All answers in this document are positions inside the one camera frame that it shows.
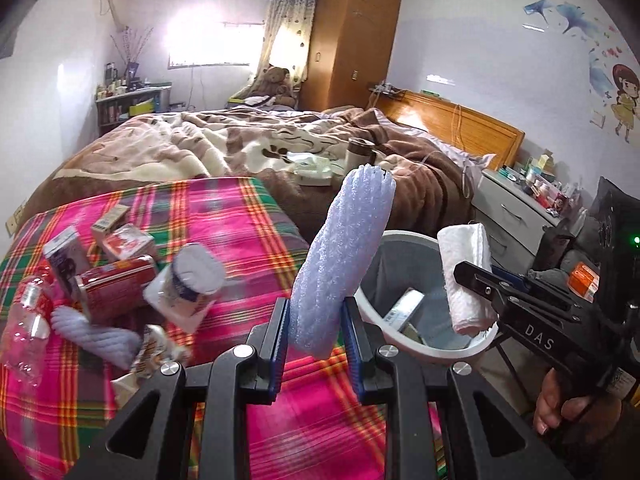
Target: red tin can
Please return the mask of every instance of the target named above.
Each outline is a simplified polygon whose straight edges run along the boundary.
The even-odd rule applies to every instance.
[[[84,315],[91,323],[108,324],[115,317],[145,305],[142,293],[157,274],[153,258],[143,254],[76,276]]]

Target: wooden headboard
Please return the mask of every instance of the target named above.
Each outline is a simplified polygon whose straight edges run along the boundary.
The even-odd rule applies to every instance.
[[[393,122],[427,130],[472,155],[495,153],[489,166],[492,170],[511,166],[524,139],[524,132],[513,126],[425,94],[381,95],[375,106]]]

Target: cabinet handle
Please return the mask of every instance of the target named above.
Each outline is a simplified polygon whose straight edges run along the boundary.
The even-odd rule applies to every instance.
[[[502,206],[502,209],[504,209],[507,213],[509,213],[514,218],[517,218],[519,222],[522,222],[522,216],[516,215],[516,213],[514,213],[513,211],[509,211],[509,208],[504,204],[500,204],[500,205]]]
[[[507,244],[503,244],[500,240],[498,240],[498,238],[496,238],[493,235],[489,235],[489,238],[491,238],[491,240],[493,240],[494,242],[496,242],[498,245],[504,247],[505,249],[507,248]]]

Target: wall switch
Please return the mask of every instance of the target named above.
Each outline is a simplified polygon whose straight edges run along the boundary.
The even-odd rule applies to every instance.
[[[9,237],[15,235],[15,230],[18,228],[18,222],[15,221],[13,215],[9,216],[9,219],[5,222],[4,227],[6,227],[6,232]]]
[[[4,224],[4,227],[6,228],[6,231],[7,231],[7,233],[9,233],[10,237],[15,234],[16,229],[18,228],[18,222],[20,221],[20,218],[22,217],[23,209],[24,209],[24,202],[22,202],[18,206],[18,209],[16,209],[14,211],[14,214],[9,216],[8,220]]]

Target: orange label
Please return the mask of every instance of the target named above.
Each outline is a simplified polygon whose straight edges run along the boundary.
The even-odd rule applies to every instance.
[[[593,297],[600,285],[600,277],[584,263],[580,262],[569,275],[567,285],[574,294],[593,303]]]

